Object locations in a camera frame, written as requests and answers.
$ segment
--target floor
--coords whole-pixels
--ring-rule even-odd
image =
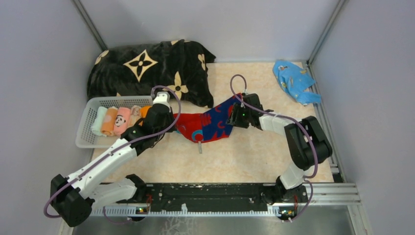
[[[230,78],[245,76],[248,92],[257,93],[264,109],[304,118],[315,116],[312,105],[302,106],[284,93],[272,72],[273,63],[207,64],[209,89],[215,105],[232,96]],[[243,92],[243,81],[234,80],[236,92]],[[177,103],[170,102],[173,111]],[[182,102],[183,113],[203,113],[207,109]],[[275,182],[291,162],[285,137],[256,128],[234,128],[230,137],[198,145],[179,133],[166,134],[153,149],[110,174],[105,182],[114,182],[136,174],[148,183],[250,183]],[[93,159],[105,149],[96,149]],[[328,161],[319,165],[312,182],[333,182]]]

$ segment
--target laundry basket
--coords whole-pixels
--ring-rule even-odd
[[[108,148],[115,142],[118,137],[104,137],[97,136],[91,132],[91,125],[95,121],[96,112],[100,106],[105,108],[110,107],[127,107],[131,108],[134,105],[151,106],[153,99],[151,96],[112,96],[112,97],[97,97],[88,101],[86,108],[82,114],[81,122],[79,123],[78,131],[76,133],[75,144],[80,148]]]

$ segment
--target beige flower print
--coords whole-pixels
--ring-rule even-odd
[[[108,52],[110,52],[109,50],[105,50],[105,51],[103,51],[99,56],[98,56],[98,58],[95,60],[95,64],[98,64],[100,61],[101,61],[101,58],[102,57],[104,57],[104,56],[106,56],[107,54],[108,54]]]
[[[197,55],[197,58],[200,60],[200,62],[202,63],[202,68],[203,70],[206,71],[206,63],[205,63],[205,54],[199,54]]]
[[[173,90],[179,99],[182,99],[182,93],[189,92],[189,90],[187,89],[187,86],[182,85],[182,79],[180,78],[180,74],[178,71],[176,75],[174,75],[174,85],[170,85],[167,87]]]

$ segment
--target metal frame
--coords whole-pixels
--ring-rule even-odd
[[[89,17],[86,9],[84,8],[81,0],[71,0],[71,1],[73,2],[75,8],[78,10],[79,14],[81,15],[82,19],[84,20],[85,24],[87,25],[88,29],[90,30],[91,34],[95,38],[100,48],[102,50],[108,49],[107,45],[105,44],[104,40],[99,34],[97,28],[95,27],[94,23]],[[315,61],[317,55],[319,54],[322,46],[324,45],[327,39],[327,36],[332,30],[339,16],[339,13],[342,12],[347,2],[348,0],[338,1],[338,4],[333,14],[330,17],[330,20],[325,26],[324,31],[319,37],[319,40],[310,55],[310,58],[307,61],[301,61],[303,67],[307,68],[310,75],[317,81],[316,84],[310,88],[312,92],[320,93],[319,87],[318,87],[318,80],[315,78],[314,73],[312,71],[312,64]],[[331,131],[330,123],[328,121],[326,112],[324,110],[323,103],[319,105],[314,105],[314,109],[316,111],[316,116],[320,124],[322,125],[323,130],[325,131],[329,141],[333,145],[333,156],[329,158],[329,164],[330,164],[332,173],[333,175],[341,175],[341,179],[343,180],[343,182],[347,182],[347,178],[344,175],[344,171],[343,171],[343,167],[340,161],[339,154],[336,151],[336,142],[333,139],[333,134]],[[310,206],[347,206],[349,214],[350,214],[350,222],[354,228],[355,233],[357,235],[372,234],[369,221],[367,220],[365,211],[360,201],[359,193],[354,183],[314,183],[313,187],[314,187],[314,197],[313,197],[313,200]],[[310,193],[309,185],[306,185],[306,189],[307,189],[307,192]],[[288,206],[288,205],[290,204],[282,203],[282,204],[274,204],[272,205],[272,207]],[[131,207],[130,209],[133,209],[134,207],[141,206],[141,205],[133,205],[133,204],[113,205],[114,207],[113,209],[115,210],[111,211],[110,215],[127,216],[127,213],[131,211],[125,210],[127,209],[126,206]],[[101,215],[102,215],[102,210],[97,211],[92,214],[92,216],[101,216]],[[244,214],[242,213],[241,214],[233,213],[229,215],[230,216],[244,216]],[[194,215],[182,211],[181,213],[177,213],[177,214],[168,214],[168,213],[164,215],[155,214],[154,216],[194,216]],[[64,220],[61,220],[61,227],[60,227],[59,234],[70,235],[72,233],[73,233],[73,228],[70,228]]]

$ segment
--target gray wall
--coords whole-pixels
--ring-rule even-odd
[[[89,159],[74,142],[99,53],[69,0],[1,1],[0,234],[57,234],[42,209],[50,180]]]
[[[82,0],[109,47],[188,39],[217,61],[308,59],[337,0]]]
[[[313,65],[374,234],[414,234],[415,1],[350,0]]]

